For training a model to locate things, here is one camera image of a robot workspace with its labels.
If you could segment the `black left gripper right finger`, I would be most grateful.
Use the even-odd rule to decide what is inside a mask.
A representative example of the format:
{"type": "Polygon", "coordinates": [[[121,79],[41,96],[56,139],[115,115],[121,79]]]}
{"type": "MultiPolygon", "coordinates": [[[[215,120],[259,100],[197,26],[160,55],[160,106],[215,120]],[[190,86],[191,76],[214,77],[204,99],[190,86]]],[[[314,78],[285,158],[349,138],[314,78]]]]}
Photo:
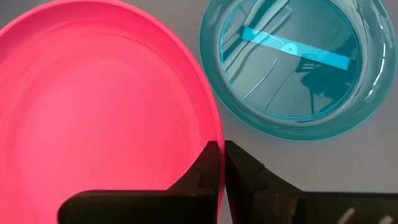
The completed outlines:
{"type": "Polygon", "coordinates": [[[225,165],[233,224],[398,224],[398,194],[306,192],[232,141],[225,165]]]}

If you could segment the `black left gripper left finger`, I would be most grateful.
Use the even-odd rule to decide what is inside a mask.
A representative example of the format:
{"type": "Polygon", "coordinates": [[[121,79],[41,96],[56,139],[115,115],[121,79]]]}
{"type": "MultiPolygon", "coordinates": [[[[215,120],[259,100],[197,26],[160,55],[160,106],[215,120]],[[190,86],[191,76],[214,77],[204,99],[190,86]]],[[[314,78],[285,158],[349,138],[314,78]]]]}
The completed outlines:
{"type": "Polygon", "coordinates": [[[88,190],[63,202],[58,224],[217,224],[220,149],[206,144],[167,190],[88,190]]]}

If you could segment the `opaque pink plastic plate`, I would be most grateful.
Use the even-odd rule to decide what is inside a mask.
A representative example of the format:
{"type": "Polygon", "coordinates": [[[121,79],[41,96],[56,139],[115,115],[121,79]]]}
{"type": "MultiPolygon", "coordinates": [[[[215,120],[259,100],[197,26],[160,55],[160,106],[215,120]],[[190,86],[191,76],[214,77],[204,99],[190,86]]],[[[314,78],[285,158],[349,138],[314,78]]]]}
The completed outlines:
{"type": "Polygon", "coordinates": [[[165,192],[224,151],[201,66],[118,0],[56,0],[0,29],[0,224],[58,224],[72,195],[165,192]]]}

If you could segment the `clear blue plastic plate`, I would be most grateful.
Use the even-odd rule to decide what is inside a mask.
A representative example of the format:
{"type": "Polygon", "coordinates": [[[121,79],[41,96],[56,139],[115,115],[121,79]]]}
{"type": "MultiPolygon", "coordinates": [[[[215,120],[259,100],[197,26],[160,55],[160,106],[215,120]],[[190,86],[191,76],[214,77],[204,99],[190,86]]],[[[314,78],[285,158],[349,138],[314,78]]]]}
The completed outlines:
{"type": "Polygon", "coordinates": [[[279,138],[326,139],[389,94],[398,44],[381,0],[208,0],[200,56],[226,107],[279,138]]]}

